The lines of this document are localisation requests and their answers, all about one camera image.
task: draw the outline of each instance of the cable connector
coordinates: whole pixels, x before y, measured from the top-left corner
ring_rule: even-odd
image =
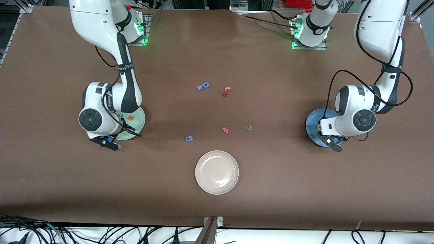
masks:
[[[175,229],[175,235],[173,236],[173,242],[172,244],[180,244],[181,242],[179,241],[179,237],[178,237],[178,227],[176,227]]]

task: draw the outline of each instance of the white floor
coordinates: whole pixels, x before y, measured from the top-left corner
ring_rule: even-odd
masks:
[[[99,241],[101,236],[106,233],[107,227],[86,227],[86,228],[67,228],[74,231],[81,237],[85,237],[94,241]],[[119,231],[106,242],[112,244],[117,237],[125,233],[131,227],[124,228]],[[179,231],[186,229],[186,227],[179,228]],[[5,228],[0,229],[0,234],[3,233]],[[120,240],[125,241],[125,244],[136,244],[140,237],[146,231],[146,227],[140,227],[140,231],[133,230],[123,236]],[[174,227],[164,227],[149,237],[149,244],[162,244],[174,234]],[[201,228],[192,229],[179,235],[180,241],[194,241],[198,237]],[[19,231],[13,229],[0,237],[0,244],[8,244],[12,241],[19,241],[27,231]],[[233,242],[234,244],[321,244],[328,231],[295,231],[295,230],[217,230],[216,244],[227,244]],[[382,232],[379,231],[360,231],[366,244],[379,244]],[[50,238],[48,234],[44,234],[48,241]],[[90,244],[90,241],[83,241],[75,238],[77,244]],[[356,235],[356,240],[362,244],[360,238]],[[61,237],[55,238],[56,243],[63,243]],[[68,244],[72,244],[72,240],[66,238]],[[352,237],[351,231],[332,231],[326,241],[327,244],[356,244]],[[434,233],[418,233],[418,232],[386,232],[384,244],[432,244],[434,243]],[[30,233],[26,244],[39,244],[39,240],[34,233]]]

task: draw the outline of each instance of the red object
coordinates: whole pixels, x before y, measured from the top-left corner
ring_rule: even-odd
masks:
[[[308,9],[312,6],[312,0],[286,0],[285,5],[292,8]]]

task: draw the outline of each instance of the white plate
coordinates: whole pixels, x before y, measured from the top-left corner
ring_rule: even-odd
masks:
[[[224,151],[205,153],[196,165],[196,181],[209,194],[221,195],[230,191],[238,181],[238,164]]]

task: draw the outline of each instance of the white surface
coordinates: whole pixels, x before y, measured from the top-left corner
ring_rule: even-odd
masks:
[[[196,165],[196,181],[209,194],[221,195],[230,191],[238,181],[238,164],[224,151],[205,153]]]
[[[86,228],[68,228],[70,231],[90,238],[91,240],[99,241],[101,236],[107,231],[107,227],[86,227]],[[164,227],[151,234],[149,244],[161,244],[164,240],[173,235],[174,227]],[[179,235],[180,241],[194,241],[198,237],[201,228],[186,231]],[[107,244],[111,244],[124,231],[119,231],[114,236],[110,237]],[[127,244],[136,244],[140,236],[146,232],[146,227],[140,227],[138,231],[127,233],[122,240]],[[324,240],[328,231],[287,231],[287,230],[217,230],[216,244],[224,244],[235,241],[233,244],[320,244]],[[19,241],[26,231],[18,231],[18,229],[9,231],[0,237],[0,244],[7,244],[12,241]],[[379,244],[381,232],[361,231],[366,244]],[[70,239],[66,239],[68,244],[72,244]],[[78,244],[90,244],[89,241],[82,241],[76,238]],[[63,243],[59,237],[56,237],[57,243]],[[434,242],[433,233],[417,233],[417,232],[386,232],[383,244],[431,244]],[[30,234],[26,244],[39,244],[36,235]],[[355,244],[351,238],[351,231],[332,231],[326,244]]]

